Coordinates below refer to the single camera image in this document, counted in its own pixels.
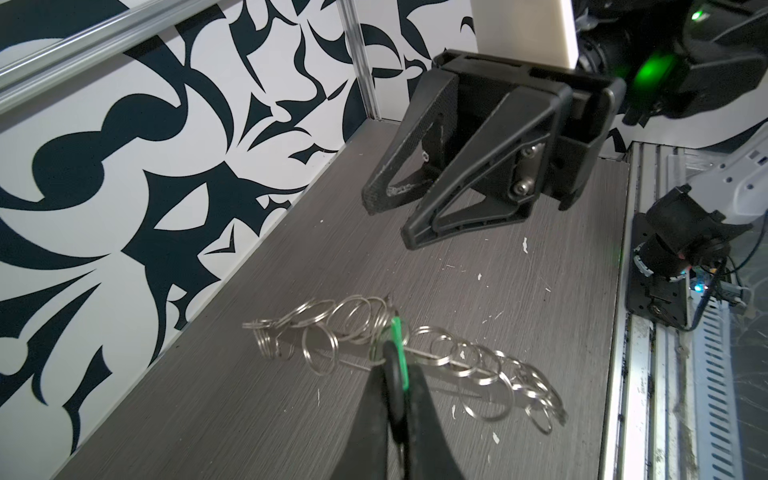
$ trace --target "screw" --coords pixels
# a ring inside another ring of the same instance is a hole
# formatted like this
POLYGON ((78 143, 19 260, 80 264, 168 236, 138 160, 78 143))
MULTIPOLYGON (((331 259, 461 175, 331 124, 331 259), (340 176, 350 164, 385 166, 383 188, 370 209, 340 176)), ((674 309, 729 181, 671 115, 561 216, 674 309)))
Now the screw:
POLYGON ((528 195, 532 188, 533 180, 531 178, 524 178, 512 186, 512 193, 519 197, 523 197, 524 195, 528 195))

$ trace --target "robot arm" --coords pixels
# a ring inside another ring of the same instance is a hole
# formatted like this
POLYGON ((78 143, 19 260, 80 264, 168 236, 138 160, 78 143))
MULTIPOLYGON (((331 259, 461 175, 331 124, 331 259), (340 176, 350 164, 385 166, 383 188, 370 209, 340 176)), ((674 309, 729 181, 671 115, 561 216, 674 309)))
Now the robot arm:
MULTIPOLYGON (((446 51, 433 60, 362 191, 370 214, 421 200, 402 228, 409 249, 522 222, 541 194, 567 210, 616 114, 644 124, 718 108, 754 89, 768 65, 768 0, 473 0, 472 7, 481 54, 446 51), (424 164, 391 184, 419 143, 424 164), (485 199, 449 213, 467 189, 485 199)), ((679 274, 681 262, 722 253, 703 249, 703 240, 726 246, 761 215, 768 149, 755 142, 649 211, 659 239, 644 254, 649 271, 679 274)))

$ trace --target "black cable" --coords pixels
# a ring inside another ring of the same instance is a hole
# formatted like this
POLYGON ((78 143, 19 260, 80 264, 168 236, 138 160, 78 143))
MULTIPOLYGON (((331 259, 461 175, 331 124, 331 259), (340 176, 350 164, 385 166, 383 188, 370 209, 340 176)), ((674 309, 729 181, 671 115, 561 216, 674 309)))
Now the black cable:
POLYGON ((730 264, 733 265, 734 270, 731 270, 731 272, 736 274, 736 283, 739 286, 743 286, 741 278, 739 278, 739 270, 736 270, 736 262, 733 261, 733 258, 731 258, 730 255, 728 256, 728 260, 730 260, 730 264))
POLYGON ((739 270, 741 270, 741 268, 744 265, 746 265, 747 262, 752 260, 752 257, 757 252, 757 249, 760 248, 760 244, 763 242, 763 237, 765 237, 766 235, 766 225, 768 225, 768 210, 766 210, 766 213, 763 214, 763 227, 760 229, 760 235, 757 237, 757 242, 755 242, 755 246, 752 248, 752 251, 750 252, 750 254, 746 256, 744 261, 740 263, 739 266, 736 266, 736 264, 734 264, 735 268, 730 272, 725 272, 723 275, 730 275, 731 273, 738 272, 739 270))
POLYGON ((704 287, 704 295, 701 296, 701 300, 699 300, 699 304, 696 306, 696 312, 694 313, 694 319, 690 323, 690 327, 682 327, 680 330, 684 332, 692 332, 696 329, 696 327, 699 326, 699 322, 701 321, 701 316, 704 314, 704 309, 707 308, 707 305, 710 302, 710 298, 712 297, 712 292, 715 290, 715 286, 717 285, 717 282, 720 280, 720 276, 723 274, 723 270, 725 269, 725 265, 727 263, 726 259, 722 259, 720 261, 720 265, 717 266, 717 270, 715 270, 714 275, 712 278, 710 278, 710 282, 707 284, 707 286, 704 287))

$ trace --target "gray wood-grain surface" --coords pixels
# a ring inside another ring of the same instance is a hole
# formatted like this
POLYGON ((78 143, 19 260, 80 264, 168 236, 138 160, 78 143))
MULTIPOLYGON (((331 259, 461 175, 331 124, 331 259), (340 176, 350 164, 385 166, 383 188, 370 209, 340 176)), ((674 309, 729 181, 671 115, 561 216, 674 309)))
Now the gray wood-grain surface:
POLYGON ((433 393, 466 478, 597 477, 627 165, 598 161, 568 212, 542 197, 526 223, 410 252, 399 228, 411 207, 369 217, 360 203, 395 130, 360 128, 58 480, 326 478, 366 374, 341 368, 319 378, 301 355, 265 360, 241 324, 353 293, 391 293, 414 326, 444 326, 516 355, 560 392, 568 424, 548 437, 519 409, 486 425, 433 393))

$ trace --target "black and white patterned wallpaper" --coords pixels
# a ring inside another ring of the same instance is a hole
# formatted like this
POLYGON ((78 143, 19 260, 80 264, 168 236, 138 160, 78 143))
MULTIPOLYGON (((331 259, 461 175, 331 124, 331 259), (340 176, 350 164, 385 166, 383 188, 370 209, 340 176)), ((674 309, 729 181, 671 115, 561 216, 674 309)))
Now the black and white patterned wallpaper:
MULTIPOLYGON (((2 3, 0 58, 138 3, 2 3)), ((364 118, 334 0, 225 0, 1 117, 0 478, 50 478, 364 118)))
POLYGON ((432 58, 477 51, 469 0, 355 0, 382 118, 402 120, 432 58))

